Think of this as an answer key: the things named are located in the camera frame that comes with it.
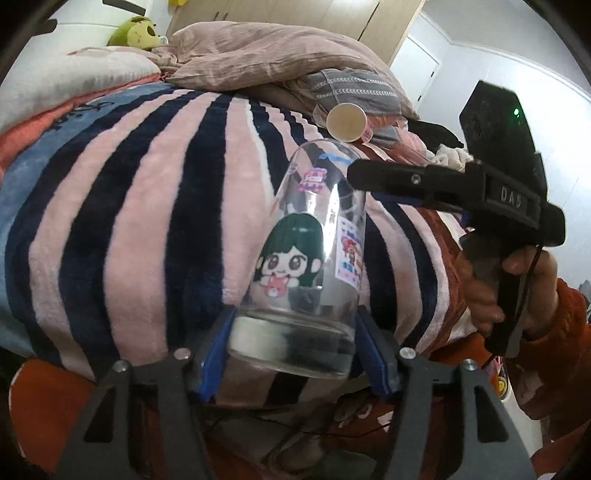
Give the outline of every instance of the wooden wardrobe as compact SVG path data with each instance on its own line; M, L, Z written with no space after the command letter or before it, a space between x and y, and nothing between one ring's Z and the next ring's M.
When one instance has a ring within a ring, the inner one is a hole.
M425 0L189 0L168 35L196 22L307 25L355 38L390 65Z

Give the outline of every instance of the clear glass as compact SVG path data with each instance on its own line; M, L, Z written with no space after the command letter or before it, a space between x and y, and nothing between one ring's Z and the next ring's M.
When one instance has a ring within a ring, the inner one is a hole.
M316 140L293 154L229 341L235 357L314 378L346 378L355 354L365 192L346 180L359 156Z

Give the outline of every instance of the white door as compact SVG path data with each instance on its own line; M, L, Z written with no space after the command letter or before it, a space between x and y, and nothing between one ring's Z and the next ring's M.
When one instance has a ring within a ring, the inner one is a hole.
M417 108L437 73L439 62L412 38L404 40L390 69Z

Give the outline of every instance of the white cloth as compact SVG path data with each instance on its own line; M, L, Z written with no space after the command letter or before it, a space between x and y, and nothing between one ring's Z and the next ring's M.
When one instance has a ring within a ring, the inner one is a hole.
M445 145L439 145L439 150L433 158L429 158L435 165L452 168L454 170L463 171L466 163L473 161L474 157L468 153L464 148L449 148Z
M0 134L73 98L160 73L143 55L84 48L69 55L20 57L0 85Z

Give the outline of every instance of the screw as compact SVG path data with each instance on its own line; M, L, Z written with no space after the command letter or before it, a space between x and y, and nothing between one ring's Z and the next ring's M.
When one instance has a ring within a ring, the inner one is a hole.
M115 370L119 374L125 372L128 368L129 362L127 360L117 360L113 364L113 370Z
M177 360L188 360L191 358L191 350L188 348L179 348L178 350L174 351L174 357Z
M405 358L406 360L412 360L417 356L417 353L412 348L409 348L407 346L401 348L399 354L402 358Z
M474 360L472 360L472 358L466 358L462 362L462 366L466 370L469 370L470 372L473 372L474 370L478 370L478 364Z

